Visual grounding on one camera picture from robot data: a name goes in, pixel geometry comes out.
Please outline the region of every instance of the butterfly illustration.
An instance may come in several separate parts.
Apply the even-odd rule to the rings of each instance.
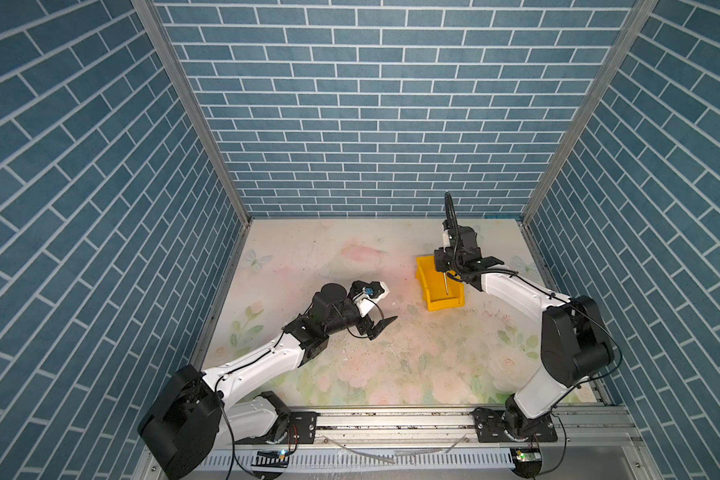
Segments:
[[[251,267],[256,272],[260,272],[262,267],[269,263],[269,261],[272,259],[272,255],[257,257],[255,250],[248,250],[242,255],[242,260],[240,260],[240,264],[244,267]]]
[[[518,269],[521,274],[538,274],[539,271],[536,268],[536,262],[525,263],[525,260],[515,255],[512,257],[512,265]]]

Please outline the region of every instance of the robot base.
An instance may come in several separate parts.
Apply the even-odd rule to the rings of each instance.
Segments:
[[[299,445],[315,443],[317,412],[291,412],[286,427],[291,425],[296,427]],[[235,445],[267,445],[266,440],[268,440],[267,437],[241,438],[235,442]]]
[[[490,408],[478,407],[472,412],[472,417],[480,443],[529,441],[528,438],[515,438],[507,432],[503,411],[498,412]],[[534,429],[534,434],[534,440],[541,443],[557,441],[557,433],[552,422],[540,422]]]

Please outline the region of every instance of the metal rod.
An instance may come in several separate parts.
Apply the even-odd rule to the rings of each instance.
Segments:
[[[160,20],[160,14],[157,13],[154,1],[133,0],[132,3],[134,4],[136,14],[139,16],[139,20],[141,20],[141,23],[144,25],[147,36],[152,41],[157,56],[163,63],[163,67],[166,70],[166,74],[173,88],[176,90],[176,94],[179,96],[179,100],[184,106],[187,117],[190,119],[190,122],[192,122],[197,137],[202,143],[202,148],[206,151],[208,159],[216,175],[219,177],[227,197],[230,198],[232,207],[240,217],[242,224],[247,226],[250,224],[251,216],[248,214],[248,210],[242,202],[237,188],[235,188],[235,183],[230,176],[230,169],[226,166],[221,150],[219,150],[219,145],[213,138],[208,120],[206,120],[206,116],[200,108],[197,97],[195,97],[195,93],[192,91],[190,81],[187,79],[184,68],[181,66],[181,61],[173,49],[173,44],[168,36],[165,25],[163,25],[163,22]]]
[[[635,40],[637,40],[637,35],[640,33],[640,30],[643,29],[643,25],[645,25],[650,13],[653,11],[653,7],[656,6],[656,2],[658,2],[658,0],[636,0],[632,10],[630,10],[630,13],[626,16],[626,20],[624,20],[624,25],[621,27],[614,46],[605,56],[600,70],[597,71],[597,75],[595,75],[592,85],[584,97],[584,101],[581,102],[581,106],[576,110],[574,118],[570,121],[568,130],[563,134],[560,144],[557,145],[557,150],[554,155],[552,155],[547,170],[539,179],[536,189],[531,194],[525,208],[523,208],[521,217],[526,224],[536,215],[536,211],[539,209],[539,206],[541,206],[541,202],[547,195],[547,191],[552,187],[554,179],[560,170],[562,170],[565,162],[568,161],[570,152],[574,149],[576,142],[584,132],[586,124],[589,123],[597,105],[600,104],[600,100],[607,91],[608,85],[610,85],[610,82],[616,76],[616,72],[619,71],[619,67],[624,61],[624,58],[626,58],[626,54],[630,51],[630,48],[632,48]]]

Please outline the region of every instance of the black cable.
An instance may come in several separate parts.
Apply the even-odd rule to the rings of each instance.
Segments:
[[[616,341],[616,339],[614,338],[614,336],[611,335],[610,332],[608,331],[608,329],[606,329],[604,326],[602,326],[602,325],[599,324],[598,322],[595,322],[595,321],[592,320],[592,318],[591,318],[590,316],[588,316],[586,313],[584,313],[584,312],[582,312],[581,310],[577,309],[576,306],[574,306],[573,302],[571,302],[571,301],[567,301],[567,302],[566,302],[565,300],[563,300],[563,299],[559,298],[557,295],[555,295],[554,292],[546,291],[546,290],[544,290],[544,289],[542,289],[542,288],[539,288],[535,283],[529,282],[528,280],[526,280],[525,278],[523,278],[522,276],[520,276],[520,273],[517,272],[517,271],[515,271],[515,270],[510,270],[510,269],[506,269],[506,268],[493,268],[493,267],[491,267],[491,268],[487,268],[487,269],[484,269],[484,270],[476,270],[475,272],[469,272],[468,274],[469,274],[469,275],[506,274],[506,275],[509,275],[509,276],[513,276],[513,277],[517,278],[518,280],[520,280],[521,282],[525,283],[526,285],[528,285],[528,286],[530,286],[530,287],[538,290],[539,292],[545,294],[546,296],[548,296],[548,297],[550,298],[550,300],[557,300],[558,302],[562,302],[562,304],[561,304],[561,305],[558,305],[558,306],[563,306],[563,305],[568,305],[568,306],[570,306],[570,308],[571,308],[572,310],[576,310],[576,312],[578,312],[580,315],[582,315],[584,318],[586,318],[590,323],[596,325],[598,328],[600,328],[602,331],[604,331],[606,335],[608,335],[608,338],[610,338],[610,340],[614,343],[614,346],[616,347],[616,349],[619,351],[619,361],[616,362],[616,366],[615,366],[613,369],[608,370],[607,372],[605,372],[603,375],[594,376],[594,377],[591,377],[591,378],[589,378],[589,379],[587,379],[587,380],[584,380],[584,381],[582,381],[582,382],[578,382],[576,385],[574,385],[574,387],[578,387],[578,386],[583,385],[583,384],[585,384],[585,383],[587,383],[587,382],[590,382],[590,381],[592,381],[592,380],[604,379],[604,378],[606,378],[606,377],[608,377],[608,376],[610,376],[610,375],[613,375],[614,372],[615,372],[616,370],[618,370],[619,367],[621,367],[621,363],[624,361],[624,351],[621,349],[621,346],[620,346],[619,343]],[[455,278],[453,278],[453,276],[452,276],[451,274],[446,274],[446,275],[448,275],[448,277],[452,278],[453,280],[456,280]]]
[[[552,473],[552,472],[554,472],[555,470],[557,470],[557,468],[558,468],[559,466],[563,465],[563,460],[565,459],[565,451],[566,451],[566,449],[567,449],[567,447],[568,447],[568,434],[567,434],[566,431],[565,431],[565,425],[563,425],[563,420],[560,419],[560,416],[555,415],[554,413],[552,414],[552,416],[555,417],[555,418],[557,418],[557,421],[560,422],[560,426],[563,428],[563,455],[560,456],[560,460],[557,462],[557,465],[556,465],[556,466],[553,466],[552,468],[550,468],[550,469],[547,470],[546,472],[539,472],[539,473],[536,475],[536,477],[541,476],[541,475],[547,475],[547,473]]]
[[[293,452],[290,452],[288,455],[291,456],[294,453],[296,453],[296,450],[298,450],[298,430],[296,430],[296,426],[291,424],[288,427],[293,427]]]
[[[277,347],[277,344],[280,343],[280,340],[282,340],[282,336],[285,335],[285,334],[286,334],[286,331],[285,331],[285,330],[283,330],[282,332],[280,332],[280,337],[279,337],[279,338],[277,339],[277,341],[275,342],[275,347]],[[253,360],[253,361],[250,362],[250,363],[247,363],[247,364],[245,364],[245,365],[241,365],[241,366],[239,366],[239,367],[237,367],[237,368],[235,368],[235,369],[229,370],[228,372],[219,375],[219,378],[216,379],[216,384],[213,386],[213,391],[214,391],[214,392],[217,392],[217,391],[218,391],[218,389],[219,389],[219,382],[221,381],[222,378],[224,378],[225,376],[228,376],[228,375],[231,374],[231,373],[237,372],[237,371],[240,370],[240,369],[244,369],[244,368],[246,368],[247,366],[253,365],[254,363],[256,363],[256,362],[258,362],[259,360],[261,360],[262,358],[264,358],[264,357],[267,355],[267,353],[271,353],[271,352],[272,352],[271,350],[267,350],[266,352],[262,353],[261,356],[260,356],[259,358],[257,358],[256,360]]]
[[[230,437],[232,438],[232,459],[230,460],[230,469],[226,471],[226,478],[225,480],[230,480],[230,475],[232,474],[232,467],[235,466],[235,462],[237,462],[237,465],[240,466],[240,469],[243,470],[248,475],[251,475],[254,478],[258,478],[261,480],[261,478],[264,478],[264,475],[259,477],[255,473],[251,472],[248,468],[245,468],[240,463],[240,460],[237,459],[237,455],[235,455],[235,434],[232,433],[232,426],[230,425],[230,419],[226,417],[226,412],[224,411],[224,408],[221,409],[221,413],[224,415],[224,422],[226,422],[226,427],[230,430]]]
[[[312,305],[313,305],[314,303],[315,303],[315,302],[310,302],[310,303],[309,303],[309,306],[307,307],[307,310],[304,310],[304,313],[302,313],[302,314],[299,315],[299,316],[304,316],[304,315],[306,315],[307,312],[309,312],[309,309],[312,308]]]
[[[338,316],[340,316],[340,317],[342,318],[342,320],[344,320],[344,315],[342,315],[342,313],[339,311],[339,309],[338,309],[338,307],[336,306],[336,304],[335,304],[335,303],[331,303],[331,305],[333,306],[333,309],[336,310],[336,313],[338,313]],[[348,323],[345,323],[345,324],[344,324],[344,327],[347,329],[347,332],[349,333],[349,335],[354,336],[356,339],[367,339],[367,338],[368,338],[367,335],[366,335],[366,336],[359,336],[359,335],[355,335],[354,333],[352,333],[352,331],[349,329],[349,324],[348,324]]]
[[[376,305],[376,308],[378,309],[378,312],[382,314],[382,320],[384,320],[385,318],[387,318],[387,317],[384,315],[384,312],[382,312],[382,308],[378,305],[378,303],[374,302],[374,301],[371,300],[370,298],[368,298],[367,300],[368,300],[368,302],[371,302],[371,303],[373,303],[374,305]]]
[[[455,275],[452,275],[451,272],[445,272],[445,275],[450,278],[451,280],[455,280],[459,283],[464,283],[464,281],[460,278],[457,278]]]

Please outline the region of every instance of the black motor housing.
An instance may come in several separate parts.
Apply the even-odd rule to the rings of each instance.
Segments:
[[[169,480],[201,464],[213,448],[224,403],[192,365],[173,374],[138,433]]]
[[[571,304],[542,312],[541,362],[552,378],[574,386],[613,360],[611,340],[594,300],[579,296]]]

